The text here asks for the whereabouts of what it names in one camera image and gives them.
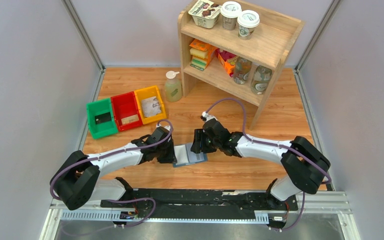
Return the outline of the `glass bottle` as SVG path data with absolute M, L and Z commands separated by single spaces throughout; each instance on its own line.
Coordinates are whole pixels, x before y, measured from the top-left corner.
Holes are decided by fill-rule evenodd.
M 251 91 L 256 95 L 263 94 L 269 85 L 272 75 L 273 71 L 271 69 L 259 65 L 251 81 Z
M 243 57 L 238 57 L 233 71 L 233 81 L 243 85 L 247 82 L 253 62 Z

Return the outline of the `white card with magnetic stripe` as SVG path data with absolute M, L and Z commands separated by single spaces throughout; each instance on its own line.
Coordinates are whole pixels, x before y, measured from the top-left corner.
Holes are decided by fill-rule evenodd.
M 187 147 L 185 144 L 175 146 L 174 154 L 176 157 L 176 163 L 174 163 L 175 166 L 185 165 L 189 162 Z

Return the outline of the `black card in green bin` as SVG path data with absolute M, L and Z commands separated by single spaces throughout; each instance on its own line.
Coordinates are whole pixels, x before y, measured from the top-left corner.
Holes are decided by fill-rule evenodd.
M 110 112 L 105 112 L 102 114 L 95 115 L 94 119 L 95 119 L 95 124 L 99 125 L 99 124 L 111 122 L 112 121 L 112 115 Z

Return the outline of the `red plastic bin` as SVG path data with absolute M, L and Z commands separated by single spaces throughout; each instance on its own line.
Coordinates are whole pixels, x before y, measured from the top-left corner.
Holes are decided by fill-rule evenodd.
M 137 100 L 133 91 L 112 96 L 110 98 L 112 111 L 114 116 L 115 125 L 119 132 L 126 130 L 134 129 L 141 127 L 143 125 L 139 110 Z M 138 115 L 139 121 L 122 125 L 122 118 Z

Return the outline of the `orange snack box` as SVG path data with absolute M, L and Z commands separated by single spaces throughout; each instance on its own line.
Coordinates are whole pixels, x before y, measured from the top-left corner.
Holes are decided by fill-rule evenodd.
M 235 65 L 239 56 L 221 48 L 218 48 L 216 50 L 216 56 L 223 69 L 232 78 L 234 75 Z

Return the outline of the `yellow plastic bin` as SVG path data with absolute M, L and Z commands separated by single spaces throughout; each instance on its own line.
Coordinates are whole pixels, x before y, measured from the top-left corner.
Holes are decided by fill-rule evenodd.
M 156 85 L 134 90 L 138 112 L 144 125 L 167 118 L 164 102 Z

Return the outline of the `paper coffee cup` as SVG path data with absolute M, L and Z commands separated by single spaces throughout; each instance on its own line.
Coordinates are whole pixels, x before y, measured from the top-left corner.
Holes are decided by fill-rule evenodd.
M 237 18 L 242 12 L 241 5 L 236 1 L 226 1 L 220 9 L 222 15 L 222 27 L 225 30 L 232 31 L 236 27 Z
M 243 10 L 237 17 L 238 37 L 243 40 L 251 39 L 256 27 L 260 24 L 260 16 L 256 11 Z

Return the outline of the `right paper coffee cup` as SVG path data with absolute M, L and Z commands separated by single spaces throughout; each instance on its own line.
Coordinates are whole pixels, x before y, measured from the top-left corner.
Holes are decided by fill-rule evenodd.
M 251 39 L 256 27 L 260 24 L 260 16 L 256 11 L 243 10 L 237 17 L 238 37 L 243 40 Z

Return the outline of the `printed card in yellow bin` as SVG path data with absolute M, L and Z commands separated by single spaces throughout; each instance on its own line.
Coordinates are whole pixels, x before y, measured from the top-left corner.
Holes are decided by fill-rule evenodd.
M 162 113 L 161 105 L 157 96 L 144 98 L 140 102 L 145 118 L 150 118 Z

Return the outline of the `blue leather card holder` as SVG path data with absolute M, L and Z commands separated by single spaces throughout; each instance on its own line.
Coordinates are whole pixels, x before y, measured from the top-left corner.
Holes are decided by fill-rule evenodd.
M 173 163 L 172 165 L 174 168 L 203 163 L 208 161 L 208 157 L 205 153 L 195 154 L 191 152 L 192 143 L 186 143 L 184 145 L 186 145 L 186 149 L 187 149 L 188 163 L 186 163 L 185 165 L 178 165 L 178 166 L 174 165 Z

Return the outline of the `tan card in red bin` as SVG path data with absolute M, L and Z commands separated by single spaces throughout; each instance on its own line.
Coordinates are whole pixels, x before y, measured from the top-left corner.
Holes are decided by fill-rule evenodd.
M 138 117 L 137 114 L 126 116 L 126 117 L 121 119 L 122 125 L 131 124 L 131 123 L 134 123 L 134 122 L 137 122 L 137 121 L 139 121 L 139 117 Z

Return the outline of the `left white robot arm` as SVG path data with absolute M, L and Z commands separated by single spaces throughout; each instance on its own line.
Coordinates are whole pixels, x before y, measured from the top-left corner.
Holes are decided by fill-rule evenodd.
M 133 194 L 122 178 L 102 177 L 119 169 L 157 159 L 159 163 L 176 162 L 172 128 L 158 126 L 152 134 L 132 140 L 117 149 L 102 153 L 73 152 L 50 181 L 50 193 L 69 210 L 77 210 L 89 201 L 114 200 L 128 207 Z

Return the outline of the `left paper coffee cup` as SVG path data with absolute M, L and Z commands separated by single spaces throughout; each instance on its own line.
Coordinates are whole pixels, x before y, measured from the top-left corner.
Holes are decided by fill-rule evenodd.
M 225 30 L 232 31 L 236 27 L 237 18 L 242 12 L 241 5 L 236 1 L 226 1 L 220 9 L 222 15 L 222 27 Z

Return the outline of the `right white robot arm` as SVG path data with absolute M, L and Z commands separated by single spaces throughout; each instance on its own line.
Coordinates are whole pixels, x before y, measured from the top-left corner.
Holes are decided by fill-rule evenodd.
M 283 166 L 286 175 L 267 188 L 266 205 L 279 209 L 298 193 L 314 195 L 327 177 L 330 161 L 306 138 L 290 141 L 258 138 L 239 131 L 230 132 L 215 118 L 207 118 L 194 131 L 190 150 L 195 154 L 221 151 L 227 156 L 257 158 Z

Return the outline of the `green plastic bin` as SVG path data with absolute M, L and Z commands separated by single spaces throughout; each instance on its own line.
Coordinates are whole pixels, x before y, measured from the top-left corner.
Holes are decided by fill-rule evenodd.
M 93 139 L 100 139 L 118 133 L 110 98 L 86 104 L 87 123 Z

